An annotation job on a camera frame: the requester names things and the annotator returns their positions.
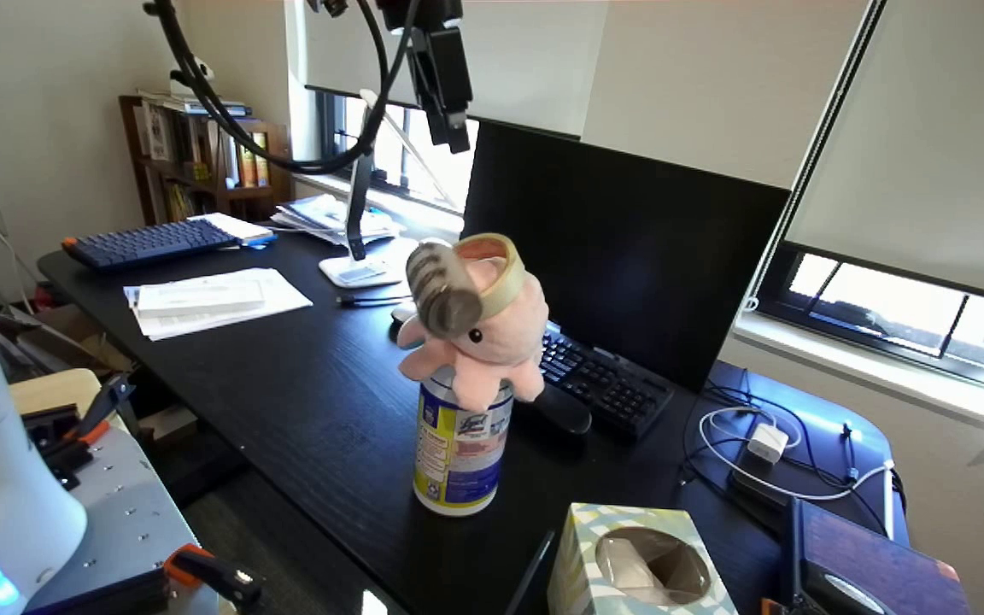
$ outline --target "spray can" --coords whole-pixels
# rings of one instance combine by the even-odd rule
[[[418,499],[441,515],[475,515],[499,490],[502,446],[512,425],[512,388],[502,386],[488,409],[463,409],[451,376],[419,383]]]

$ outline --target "window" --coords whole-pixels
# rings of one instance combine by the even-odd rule
[[[320,153],[336,157],[361,132],[365,105],[354,96],[320,93]],[[477,122],[469,120],[469,145],[475,145]],[[451,148],[432,145],[422,109],[386,105],[386,120],[376,141],[372,189],[388,190],[432,208],[457,211],[469,198],[470,149],[451,153]]]
[[[984,383],[984,294],[781,247],[763,313]]]

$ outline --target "keyboard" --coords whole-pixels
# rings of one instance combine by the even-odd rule
[[[565,335],[542,339],[539,368],[550,386],[589,402],[602,426],[625,436],[650,435],[674,399],[674,386],[662,376]]]
[[[61,240],[61,251],[78,263],[86,263],[90,270],[125,270],[222,247],[239,247],[239,240],[204,218]]]

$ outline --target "black desk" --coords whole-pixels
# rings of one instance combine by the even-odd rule
[[[270,253],[211,253],[122,276],[47,253],[40,273],[411,612],[502,612],[575,499],[691,508],[738,609],[756,612],[771,592],[778,544],[701,481],[678,490],[693,421],[709,408],[691,393],[640,444],[593,429],[565,446],[515,409],[495,502],[470,521],[426,514],[411,493],[418,383],[396,368],[402,351],[386,339],[388,311],[336,309],[320,256],[326,247],[282,237]],[[279,270],[313,309],[147,343],[121,294],[122,284],[239,267]],[[542,612],[548,569],[550,559],[527,612]]]

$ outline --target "tissue box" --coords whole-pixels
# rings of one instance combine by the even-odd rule
[[[548,601],[553,615],[734,615],[684,508],[572,502]]]

